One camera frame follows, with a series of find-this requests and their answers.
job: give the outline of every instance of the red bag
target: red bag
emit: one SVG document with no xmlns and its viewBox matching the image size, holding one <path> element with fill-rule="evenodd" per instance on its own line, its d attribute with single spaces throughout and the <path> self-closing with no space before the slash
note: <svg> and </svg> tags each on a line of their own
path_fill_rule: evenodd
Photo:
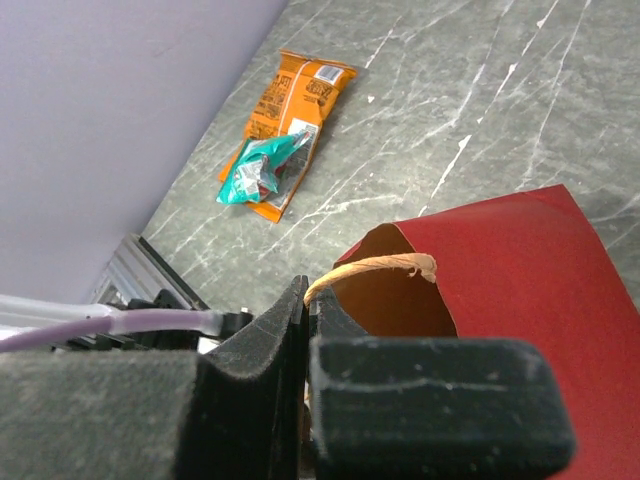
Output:
<svg viewBox="0 0 640 480">
<path fill-rule="evenodd" d="M 563 186 L 380 225 L 336 266 L 409 252 L 435 257 L 436 285 L 397 270 L 354 276 L 334 285 L 347 313 L 372 335 L 533 343 L 578 438 L 557 478 L 640 478 L 640 315 Z"/>
</svg>

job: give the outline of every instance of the teal snack package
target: teal snack package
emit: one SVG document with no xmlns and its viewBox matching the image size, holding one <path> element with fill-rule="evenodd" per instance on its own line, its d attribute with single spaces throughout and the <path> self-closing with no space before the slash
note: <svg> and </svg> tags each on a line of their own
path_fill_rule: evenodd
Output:
<svg viewBox="0 0 640 480">
<path fill-rule="evenodd" d="M 305 131 L 266 140 L 247 139 L 216 200 L 225 205 L 260 202 L 269 193 L 277 193 L 276 170 L 283 167 L 310 136 Z"/>
</svg>

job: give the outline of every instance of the bag handle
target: bag handle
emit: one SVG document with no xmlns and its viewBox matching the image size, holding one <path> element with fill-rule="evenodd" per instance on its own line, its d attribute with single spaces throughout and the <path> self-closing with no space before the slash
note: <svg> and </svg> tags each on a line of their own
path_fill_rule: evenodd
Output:
<svg viewBox="0 0 640 480">
<path fill-rule="evenodd" d="M 419 271 L 425 280 L 431 283 L 436 282 L 436 261 L 431 255 L 427 255 L 426 253 L 401 253 L 399 255 L 370 257 L 341 265 L 320 277 L 311 284 L 309 290 L 305 293 L 304 304 L 308 308 L 311 300 L 322 290 L 342 279 L 371 270 L 384 270 L 387 268 L 411 270 L 409 272 L 410 277 L 413 277 Z"/>
</svg>

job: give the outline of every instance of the lavender wall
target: lavender wall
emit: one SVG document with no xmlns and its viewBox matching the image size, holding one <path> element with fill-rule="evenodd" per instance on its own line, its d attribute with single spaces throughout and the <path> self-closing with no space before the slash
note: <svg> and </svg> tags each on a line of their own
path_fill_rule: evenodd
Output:
<svg viewBox="0 0 640 480">
<path fill-rule="evenodd" d="M 80 301 L 286 0 L 0 1 L 0 292 Z"/>
</svg>

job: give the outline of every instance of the gray marble surface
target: gray marble surface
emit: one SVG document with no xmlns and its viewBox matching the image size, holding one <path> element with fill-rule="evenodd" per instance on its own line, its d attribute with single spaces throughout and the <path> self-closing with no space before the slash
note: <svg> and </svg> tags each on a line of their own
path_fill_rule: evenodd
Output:
<svg viewBox="0 0 640 480">
<path fill-rule="evenodd" d="M 564 183 L 640 305 L 639 23 L 636 0 L 293 0 L 144 235 L 212 307 L 259 312 L 381 222 Z M 276 225 L 216 175 L 285 46 L 363 74 Z"/>
</svg>

